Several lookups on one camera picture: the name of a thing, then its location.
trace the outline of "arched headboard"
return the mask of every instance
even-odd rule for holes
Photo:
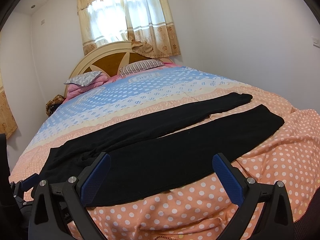
[[[103,71],[113,77],[120,69],[130,63],[149,59],[133,52],[131,41],[119,41],[101,46],[87,54],[73,70],[70,78],[90,71]],[[172,62],[168,58],[160,58],[162,62]]]

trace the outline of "curtain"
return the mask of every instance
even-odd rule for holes
[[[116,41],[132,41],[146,57],[180,55],[168,0],[77,0],[77,6],[85,55]]]
[[[4,133],[7,139],[15,132],[18,128],[17,123],[11,113],[7,98],[4,93],[4,87],[1,78],[0,70],[0,134]]]

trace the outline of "wall switch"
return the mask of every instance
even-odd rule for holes
[[[313,39],[313,46],[320,48],[320,40],[315,37],[312,37],[312,39]]]

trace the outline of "bed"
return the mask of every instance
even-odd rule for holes
[[[128,63],[146,59],[131,49],[130,42],[105,45],[76,66],[71,77],[101,70],[113,77]],[[161,59],[165,67],[147,70],[107,82],[60,106],[41,126],[19,158],[10,181],[39,173],[52,147],[115,123],[190,102],[207,100],[231,92],[253,96],[250,103],[213,114],[196,125],[250,110],[260,104],[281,116],[285,124],[268,140],[232,163],[245,176],[260,183],[284,182],[294,221],[301,219],[320,186],[320,117],[314,110],[298,110],[286,99],[251,85],[176,66]],[[31,200],[30,192],[25,200]],[[258,205],[243,239],[250,237],[258,221]],[[108,239],[216,239],[236,212],[215,174],[181,188],[111,207],[88,208]],[[81,239],[74,223],[72,235]]]

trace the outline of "silver bolt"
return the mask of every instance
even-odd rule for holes
[[[40,185],[41,187],[43,187],[45,184],[47,184],[47,182],[46,182],[45,180],[41,180],[40,183],[39,183],[39,185]]]
[[[68,179],[68,182],[69,182],[69,183],[75,183],[76,180],[77,180],[76,177],[70,177],[70,178]]]
[[[247,182],[249,184],[255,184],[256,183],[256,180],[254,178],[247,178]]]
[[[282,181],[278,181],[278,182],[277,182],[277,185],[278,185],[279,187],[283,187],[283,186],[284,186],[284,183],[283,183]]]

